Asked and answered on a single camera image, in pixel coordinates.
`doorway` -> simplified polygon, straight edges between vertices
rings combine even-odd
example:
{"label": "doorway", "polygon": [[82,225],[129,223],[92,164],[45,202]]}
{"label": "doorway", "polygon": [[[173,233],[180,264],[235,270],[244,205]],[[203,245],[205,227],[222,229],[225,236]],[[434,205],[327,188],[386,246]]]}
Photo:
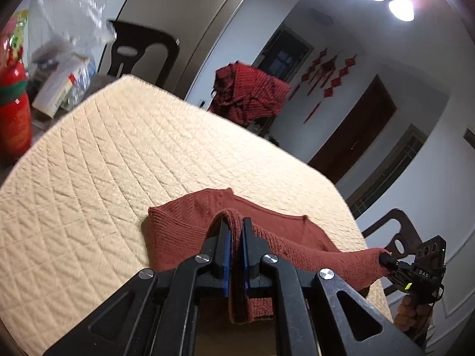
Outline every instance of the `doorway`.
{"label": "doorway", "polygon": [[312,50],[313,48],[300,40],[297,35],[281,27],[258,56],[256,61],[260,62],[257,68],[270,76],[289,82]]}
{"label": "doorway", "polygon": [[336,184],[377,138],[395,111],[391,96],[376,75],[308,165]]}

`beige quilted mattress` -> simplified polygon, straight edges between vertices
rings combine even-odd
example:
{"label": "beige quilted mattress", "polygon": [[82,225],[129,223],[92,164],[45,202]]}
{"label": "beige quilted mattress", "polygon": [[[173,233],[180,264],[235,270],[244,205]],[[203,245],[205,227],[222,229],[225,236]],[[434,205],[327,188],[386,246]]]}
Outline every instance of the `beige quilted mattress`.
{"label": "beige quilted mattress", "polygon": [[[225,119],[125,76],[65,116],[0,189],[0,317],[42,354],[148,265],[141,222],[206,187],[306,214],[344,251],[365,248],[333,185]],[[369,296],[390,317],[381,284]]]}

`door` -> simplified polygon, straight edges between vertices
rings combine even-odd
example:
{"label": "door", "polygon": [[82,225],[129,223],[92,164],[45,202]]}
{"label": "door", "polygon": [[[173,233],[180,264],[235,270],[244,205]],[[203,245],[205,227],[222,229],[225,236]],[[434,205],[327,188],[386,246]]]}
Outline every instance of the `door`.
{"label": "door", "polygon": [[396,106],[376,75],[308,165],[337,183],[376,139],[395,111]]}

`red chinese knot decoration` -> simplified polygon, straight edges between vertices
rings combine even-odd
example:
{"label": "red chinese knot decoration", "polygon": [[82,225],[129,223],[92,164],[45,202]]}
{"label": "red chinese knot decoration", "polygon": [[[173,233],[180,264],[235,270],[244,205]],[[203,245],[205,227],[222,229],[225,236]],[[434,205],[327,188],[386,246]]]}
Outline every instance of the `red chinese knot decoration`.
{"label": "red chinese knot decoration", "polygon": [[[345,66],[338,71],[338,77],[336,77],[335,79],[332,79],[332,81],[330,82],[331,86],[328,87],[327,89],[325,89],[324,98],[329,98],[329,97],[333,96],[333,90],[336,87],[339,87],[341,85],[341,78],[348,75],[349,68],[356,64],[356,56],[357,55],[351,57],[350,59],[345,59]],[[320,86],[320,88],[323,88],[325,86],[325,84],[327,83],[330,76],[331,76],[331,74],[329,76],[327,76],[326,80],[323,82],[323,84]],[[315,85],[312,87],[312,89],[309,91],[309,93],[312,92],[312,90],[315,88]],[[315,113],[315,111],[317,111],[317,108],[320,106],[321,102],[322,101],[319,101],[317,103],[317,105],[315,106],[315,108],[312,110],[312,112],[310,114],[308,114],[307,118],[303,121],[304,124],[312,117],[312,115]]]}
{"label": "red chinese knot decoration", "polygon": [[336,58],[338,57],[338,54],[337,53],[332,59],[330,59],[329,61],[327,61],[326,63],[323,63],[322,66],[319,68],[319,70],[315,73],[314,77],[312,78],[312,80],[318,76],[318,79],[317,81],[315,82],[315,84],[312,86],[312,88],[310,88],[310,90],[308,91],[308,95],[310,95],[313,90],[315,89],[315,87],[317,86],[317,84],[320,82],[320,80],[322,80],[324,78],[324,82],[322,83],[322,85],[320,86],[320,88],[323,88],[325,86],[325,84],[327,83],[327,81],[330,79],[330,77],[333,75],[333,73],[335,72],[336,70],[336,66],[335,66],[335,62],[336,62]]}
{"label": "red chinese knot decoration", "polygon": [[297,93],[297,91],[299,90],[302,83],[306,82],[310,78],[310,74],[316,70],[317,65],[320,65],[320,63],[322,62],[322,58],[325,57],[326,54],[327,54],[327,50],[328,50],[328,48],[325,48],[323,51],[320,52],[319,56],[314,61],[312,61],[312,65],[310,67],[308,67],[308,71],[302,75],[302,81],[297,84],[297,86],[294,88],[294,90],[290,94],[289,100],[294,97],[294,95]]}

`bottle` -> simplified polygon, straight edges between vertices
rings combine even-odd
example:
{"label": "bottle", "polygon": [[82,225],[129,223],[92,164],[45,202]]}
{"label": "bottle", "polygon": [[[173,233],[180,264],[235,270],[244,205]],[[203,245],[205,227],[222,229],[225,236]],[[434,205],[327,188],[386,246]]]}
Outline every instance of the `bottle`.
{"label": "bottle", "polygon": [[0,75],[0,162],[12,165],[31,146],[31,113],[27,74],[21,61],[14,61]]}

